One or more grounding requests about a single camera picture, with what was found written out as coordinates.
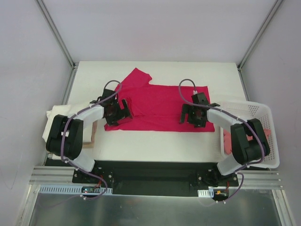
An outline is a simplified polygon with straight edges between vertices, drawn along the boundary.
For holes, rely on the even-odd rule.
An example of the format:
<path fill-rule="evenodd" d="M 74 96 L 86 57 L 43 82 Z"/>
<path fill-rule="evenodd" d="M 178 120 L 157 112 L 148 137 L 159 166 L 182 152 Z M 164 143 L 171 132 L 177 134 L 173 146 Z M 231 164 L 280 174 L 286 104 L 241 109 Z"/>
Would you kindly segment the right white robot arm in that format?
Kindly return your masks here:
<path fill-rule="evenodd" d="M 183 99 L 180 123 L 187 121 L 196 126 L 212 123 L 230 133 L 231 154 L 212 169 L 212 182 L 222 186 L 230 174 L 250 165 L 260 164 L 270 154 L 270 146 L 263 125 L 257 118 L 243 119 L 224 110 L 219 104 L 210 104 L 204 93 Z"/>

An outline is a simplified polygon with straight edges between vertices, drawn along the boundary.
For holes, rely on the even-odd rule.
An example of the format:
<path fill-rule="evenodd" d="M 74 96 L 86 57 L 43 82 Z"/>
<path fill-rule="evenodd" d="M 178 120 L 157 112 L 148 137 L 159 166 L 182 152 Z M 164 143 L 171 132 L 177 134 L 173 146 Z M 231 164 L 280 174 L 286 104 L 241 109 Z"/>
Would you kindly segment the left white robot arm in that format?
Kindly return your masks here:
<path fill-rule="evenodd" d="M 64 162 L 84 170 L 83 178 L 89 183 L 99 179 L 95 160 L 84 153 L 84 129 L 105 119 L 106 125 L 118 126 L 132 119 L 125 99 L 119 100 L 116 91 L 104 89 L 103 95 L 89 104 L 54 106 L 48 118 L 43 138 L 46 150 L 61 157 Z"/>

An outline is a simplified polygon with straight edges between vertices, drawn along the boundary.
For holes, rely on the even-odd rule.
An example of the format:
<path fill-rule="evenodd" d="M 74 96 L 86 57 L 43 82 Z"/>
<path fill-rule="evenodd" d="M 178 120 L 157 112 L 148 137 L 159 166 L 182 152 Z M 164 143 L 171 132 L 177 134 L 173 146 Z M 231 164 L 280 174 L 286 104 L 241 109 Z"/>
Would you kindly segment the magenta t-shirt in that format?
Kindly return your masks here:
<path fill-rule="evenodd" d="M 116 88 L 119 100 L 126 100 L 132 115 L 118 126 L 105 124 L 105 131 L 163 131 L 163 132 L 214 132 L 214 125 L 206 123 L 196 128 L 187 122 L 180 123 L 184 100 L 191 100 L 192 86 L 165 86 L 150 83 L 152 77 L 135 68 Z"/>

